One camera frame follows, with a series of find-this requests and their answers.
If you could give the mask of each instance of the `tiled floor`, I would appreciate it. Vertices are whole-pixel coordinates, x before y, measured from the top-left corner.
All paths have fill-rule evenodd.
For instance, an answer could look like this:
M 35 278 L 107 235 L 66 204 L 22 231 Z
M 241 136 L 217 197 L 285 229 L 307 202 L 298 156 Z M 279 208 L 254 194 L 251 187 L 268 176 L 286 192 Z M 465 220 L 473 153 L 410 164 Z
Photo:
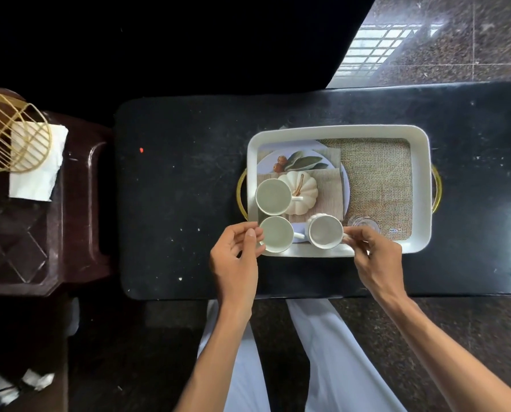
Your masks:
M 368 62 L 364 55 L 374 55 L 370 59 L 374 62 L 346 62 L 342 77 L 331 86 L 511 80 L 511 0 L 376 0 L 364 25 L 395 30 L 389 36 L 387 32 L 360 36 L 390 37 L 391 44 L 372 53 L 374 49 L 361 52 L 371 41 L 359 43 L 352 56 Z M 511 386 L 511 297 L 417 302 Z M 409 411 L 448 410 L 373 300 L 342 299 L 333 304 Z M 83 326 L 70 339 L 71 410 L 170 410 L 195 361 L 204 304 L 142 304 L 126 299 L 118 283 L 112 282 L 82 291 L 80 305 Z M 273 409 L 302 410 L 309 363 L 285 302 L 256 301 L 252 327 Z

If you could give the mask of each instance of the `white pants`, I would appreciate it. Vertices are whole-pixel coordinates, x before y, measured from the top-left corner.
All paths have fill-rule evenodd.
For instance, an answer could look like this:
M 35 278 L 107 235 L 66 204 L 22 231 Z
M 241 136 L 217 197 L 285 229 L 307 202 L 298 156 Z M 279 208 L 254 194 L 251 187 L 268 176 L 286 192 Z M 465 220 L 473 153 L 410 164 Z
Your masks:
M 289 299 L 286 302 L 311 363 L 307 412 L 406 412 L 329 300 Z M 211 300 L 198 355 L 210 339 L 217 317 L 217 301 Z M 270 411 L 250 324 L 246 326 L 236 355 L 224 410 Z

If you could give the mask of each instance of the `person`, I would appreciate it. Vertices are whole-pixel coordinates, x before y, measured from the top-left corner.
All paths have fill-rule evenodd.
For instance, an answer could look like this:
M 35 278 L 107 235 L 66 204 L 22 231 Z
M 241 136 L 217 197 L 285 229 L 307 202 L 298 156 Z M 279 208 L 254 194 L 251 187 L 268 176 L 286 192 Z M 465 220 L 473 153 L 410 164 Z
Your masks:
M 436 326 L 404 290 L 402 249 L 369 227 L 345 227 L 364 286 L 395 323 L 454 411 L 511 412 L 511 388 Z M 256 222 L 225 228 L 210 253 L 218 301 L 208 304 L 199 357 L 176 406 L 270 411 L 249 319 L 265 245 Z M 305 410 L 405 411 L 327 299 L 287 300 L 310 360 Z

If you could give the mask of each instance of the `forearm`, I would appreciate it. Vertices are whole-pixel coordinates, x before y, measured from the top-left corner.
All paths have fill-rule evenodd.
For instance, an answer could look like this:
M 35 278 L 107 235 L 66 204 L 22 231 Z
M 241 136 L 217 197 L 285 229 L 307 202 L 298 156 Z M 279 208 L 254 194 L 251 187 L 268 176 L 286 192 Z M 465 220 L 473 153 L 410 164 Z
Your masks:
M 408 297 L 377 298 L 454 411 L 511 412 L 511 388 Z
M 247 325 L 245 316 L 223 307 L 211 337 L 198 357 L 176 412 L 222 412 L 232 369 Z

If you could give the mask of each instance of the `white mug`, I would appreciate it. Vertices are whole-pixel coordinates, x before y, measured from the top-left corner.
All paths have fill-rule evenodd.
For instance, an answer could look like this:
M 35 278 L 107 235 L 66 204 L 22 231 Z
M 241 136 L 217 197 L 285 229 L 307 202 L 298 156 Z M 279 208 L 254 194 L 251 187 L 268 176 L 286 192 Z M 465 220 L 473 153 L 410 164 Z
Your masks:
M 303 197 L 293 197 L 288 184 L 281 179 L 266 179 L 255 190 L 255 203 L 267 215 L 284 214 L 292 201 L 303 201 Z
M 314 214 L 305 223 L 305 234 L 297 238 L 309 240 L 319 249 L 329 250 L 339 245 L 344 236 L 343 224 L 337 218 L 328 214 Z
M 271 253 L 281 253 L 289 249 L 294 237 L 305 237 L 303 234 L 295 233 L 290 221 L 279 216 L 266 218 L 259 226 L 263 229 L 263 234 L 265 234 L 263 243 L 267 246 L 267 251 Z

